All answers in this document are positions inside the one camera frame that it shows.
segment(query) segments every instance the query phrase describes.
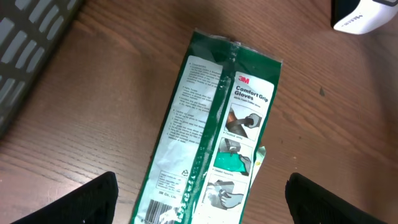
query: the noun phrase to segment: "gray plastic basket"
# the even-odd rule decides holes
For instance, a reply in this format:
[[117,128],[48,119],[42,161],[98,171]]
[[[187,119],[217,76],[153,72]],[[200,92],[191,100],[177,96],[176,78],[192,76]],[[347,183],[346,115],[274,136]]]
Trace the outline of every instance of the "gray plastic basket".
[[0,134],[82,0],[0,0]]

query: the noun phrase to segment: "green plastic package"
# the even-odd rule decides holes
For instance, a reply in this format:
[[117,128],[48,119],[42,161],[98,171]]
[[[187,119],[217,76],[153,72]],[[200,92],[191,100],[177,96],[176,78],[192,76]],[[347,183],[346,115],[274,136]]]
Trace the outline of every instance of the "green plastic package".
[[131,223],[241,223],[282,62],[193,33]]

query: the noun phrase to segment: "hand illustration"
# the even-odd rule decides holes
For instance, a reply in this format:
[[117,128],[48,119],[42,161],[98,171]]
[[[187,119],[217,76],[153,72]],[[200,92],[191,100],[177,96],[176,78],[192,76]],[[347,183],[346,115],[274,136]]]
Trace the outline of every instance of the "hand illustration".
[[246,117],[246,119],[249,119],[252,121],[252,123],[244,124],[248,128],[258,128],[261,124],[261,117],[255,113],[250,114],[249,116]]
[[233,208],[242,203],[243,200],[243,194],[230,194],[224,191],[219,196],[222,206],[226,208]]
[[246,156],[242,156],[239,155],[239,159],[243,162],[244,164],[244,168],[246,169],[245,174],[247,173],[247,175],[249,175],[250,173],[250,168],[251,168],[251,161],[250,158],[246,157]]

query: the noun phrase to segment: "barcode area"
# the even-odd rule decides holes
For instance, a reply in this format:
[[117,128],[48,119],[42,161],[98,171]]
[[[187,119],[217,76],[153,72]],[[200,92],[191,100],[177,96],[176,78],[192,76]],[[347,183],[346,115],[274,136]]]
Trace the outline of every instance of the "barcode area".
[[145,215],[145,224],[174,224],[177,210],[177,207],[151,199]]

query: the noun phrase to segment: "3m logo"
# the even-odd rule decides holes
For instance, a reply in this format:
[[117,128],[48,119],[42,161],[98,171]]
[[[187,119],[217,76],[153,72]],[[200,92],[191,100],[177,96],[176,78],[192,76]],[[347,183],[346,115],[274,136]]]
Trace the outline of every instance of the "3m logo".
[[239,81],[244,82],[244,83],[246,83],[246,84],[249,84],[249,79],[248,79],[248,78],[245,78],[245,77],[243,77],[243,76],[239,76]]

